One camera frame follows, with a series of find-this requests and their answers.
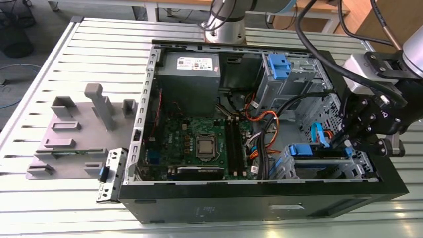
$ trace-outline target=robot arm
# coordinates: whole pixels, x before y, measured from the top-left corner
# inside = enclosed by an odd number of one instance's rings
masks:
[[[403,156],[406,153],[401,134],[423,118],[423,27],[405,43],[403,50],[394,54],[367,52],[351,55],[345,68],[378,81],[398,92],[407,101],[397,107],[386,98],[375,97],[369,88],[346,79],[349,86],[342,98],[341,132],[333,146],[351,145],[357,150],[381,156]],[[386,135],[370,141],[371,135]]]
[[[201,27],[214,43],[242,44],[246,40],[246,11],[286,12],[297,0],[215,0],[211,16]]]

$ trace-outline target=blue latch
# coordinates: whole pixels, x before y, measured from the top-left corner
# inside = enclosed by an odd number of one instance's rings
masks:
[[[274,163],[274,166],[273,166],[273,168],[270,170],[270,175],[273,175],[273,173],[275,172],[275,170],[277,170],[278,166],[281,165],[281,163],[282,163],[282,157],[279,157],[277,163]]]
[[[353,147],[346,147],[346,153],[347,153],[349,157],[351,157],[354,155]]]
[[[283,54],[270,54],[270,65],[275,80],[287,80],[291,73],[291,63]]]
[[[311,146],[307,144],[290,145],[291,155],[313,155]]]

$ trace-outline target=table leg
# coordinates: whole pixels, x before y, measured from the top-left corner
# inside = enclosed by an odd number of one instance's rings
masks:
[[[134,6],[133,7],[133,12],[134,12],[134,17],[135,17],[135,21],[143,21],[143,19],[141,19],[142,14],[143,14],[143,8],[141,6]]]
[[[167,11],[167,17],[173,17],[173,9],[169,8],[166,11]]]
[[[322,33],[334,33],[338,25],[339,25],[338,14],[334,14],[331,19],[329,19],[329,22],[326,23]]]
[[[59,11],[59,2],[58,1],[50,1],[48,5],[51,6],[52,11]]]
[[[267,16],[267,23],[269,23],[269,24],[273,24],[273,23],[274,23],[274,20],[275,20],[275,16],[274,16],[274,15],[269,15],[269,16]]]
[[[154,2],[146,2],[149,21],[158,22],[158,5]]]

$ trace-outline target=desk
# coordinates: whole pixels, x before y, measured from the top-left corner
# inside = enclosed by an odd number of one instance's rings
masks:
[[[302,12],[309,4],[310,0],[298,0],[298,12]],[[350,9],[343,5],[343,15],[350,14]],[[285,29],[289,26],[291,16],[277,16],[274,20],[275,29]],[[303,19],[303,30],[323,33],[334,33],[339,25],[338,7],[326,4],[326,1],[317,1],[311,10],[309,11],[307,17]]]
[[[307,34],[338,64],[363,53],[361,42]],[[56,96],[88,101],[88,82],[100,82],[112,102],[141,99],[153,39],[201,42],[193,24],[86,18],[71,23],[0,133],[0,235],[68,238],[415,237],[423,234],[423,123],[403,135],[409,156],[393,158],[410,194],[367,205],[334,219],[142,225],[122,204],[96,205],[96,179],[26,179],[26,170],[50,123]],[[303,48],[293,31],[247,28],[250,45]]]
[[[50,1],[50,6],[54,11],[58,11],[58,2],[75,2],[84,4],[106,4],[106,5],[120,5],[131,6],[134,13],[138,16],[138,8],[145,7],[147,11],[147,17],[150,22],[158,22],[158,9],[159,8],[175,8],[187,10],[201,10],[209,11],[211,8],[213,0],[56,0]],[[307,5],[309,0],[298,0],[299,11]],[[343,9],[345,14],[349,14],[350,10],[347,7]],[[275,15],[275,16],[293,16],[294,9],[286,13],[270,14],[266,12],[247,12],[247,14],[261,14],[261,15]],[[327,24],[323,28],[323,33],[334,33],[338,24],[338,11],[337,7],[326,4],[325,2],[318,2],[310,12],[306,14],[306,18],[327,19]]]

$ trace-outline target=power supply label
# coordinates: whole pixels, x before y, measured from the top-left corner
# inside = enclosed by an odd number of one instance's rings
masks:
[[[213,59],[195,58],[195,57],[179,57],[177,69],[213,71]]]

